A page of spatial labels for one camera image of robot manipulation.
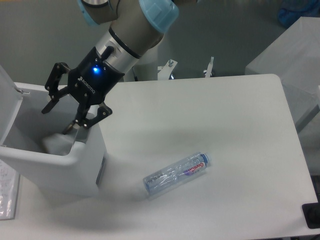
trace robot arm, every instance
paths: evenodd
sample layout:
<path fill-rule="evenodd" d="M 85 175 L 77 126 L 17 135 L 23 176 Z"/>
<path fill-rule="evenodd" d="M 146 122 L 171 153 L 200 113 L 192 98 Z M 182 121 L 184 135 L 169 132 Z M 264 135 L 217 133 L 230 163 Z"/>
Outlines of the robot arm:
<path fill-rule="evenodd" d="M 171 0 L 78 0 L 86 19 L 96 23 L 113 21 L 108 32 L 81 63 L 70 69 L 66 63 L 56 63 L 46 82 L 51 101 L 42 110 L 46 114 L 67 94 L 79 103 L 66 134 L 77 124 L 89 129 L 112 114 L 104 103 L 106 94 L 151 48 L 179 15 Z M 68 74 L 67 86 L 58 90 L 63 74 Z M 99 105 L 97 115 L 87 118 L 92 105 Z"/>

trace bottle label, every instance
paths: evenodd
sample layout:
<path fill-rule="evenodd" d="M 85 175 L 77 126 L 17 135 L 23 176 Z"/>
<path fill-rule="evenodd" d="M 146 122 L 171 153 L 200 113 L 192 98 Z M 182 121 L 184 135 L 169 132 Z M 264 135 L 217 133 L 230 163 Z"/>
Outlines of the bottle label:
<path fill-rule="evenodd" d="M 205 162 L 202 161 L 199 164 L 189 168 L 188 170 L 183 171 L 183 173 L 187 176 L 190 176 L 190 175 L 193 175 L 193 174 L 201 171 L 205 167 L 206 167 L 206 164 L 205 164 Z"/>

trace robotiq logo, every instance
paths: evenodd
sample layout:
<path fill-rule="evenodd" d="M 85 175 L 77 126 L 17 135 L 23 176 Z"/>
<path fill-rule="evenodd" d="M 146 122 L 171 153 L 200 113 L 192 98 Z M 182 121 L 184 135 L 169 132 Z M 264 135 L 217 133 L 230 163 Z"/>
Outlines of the robotiq logo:
<path fill-rule="evenodd" d="M 96 91 L 82 78 L 82 76 L 78 78 L 78 81 L 82 82 L 93 94 L 96 93 Z"/>

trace plastic water bottle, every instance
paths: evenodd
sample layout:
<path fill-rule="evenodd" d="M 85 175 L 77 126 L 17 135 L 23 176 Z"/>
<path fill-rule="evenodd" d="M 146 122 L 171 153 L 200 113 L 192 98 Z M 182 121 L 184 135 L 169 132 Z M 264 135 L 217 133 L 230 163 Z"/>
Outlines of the plastic water bottle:
<path fill-rule="evenodd" d="M 207 153 L 196 152 L 177 161 L 143 179 L 145 189 L 150 196 L 157 194 L 179 182 L 199 174 L 208 166 L 211 160 Z"/>

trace grey floor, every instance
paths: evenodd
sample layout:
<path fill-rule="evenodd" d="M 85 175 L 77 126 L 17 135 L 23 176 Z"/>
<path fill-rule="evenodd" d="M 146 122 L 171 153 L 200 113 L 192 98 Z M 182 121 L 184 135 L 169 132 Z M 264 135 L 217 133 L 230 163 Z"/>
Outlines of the grey floor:
<path fill-rule="evenodd" d="M 174 59 L 177 78 L 198 78 L 214 56 L 217 76 L 243 75 L 285 31 L 277 22 L 279 5 L 279 0 L 202 0 L 181 7 L 160 46 L 159 64 Z M 76 0 L 0 1 L 0 65 L 15 82 L 44 85 L 54 63 L 76 67 L 108 27 L 87 26 Z"/>

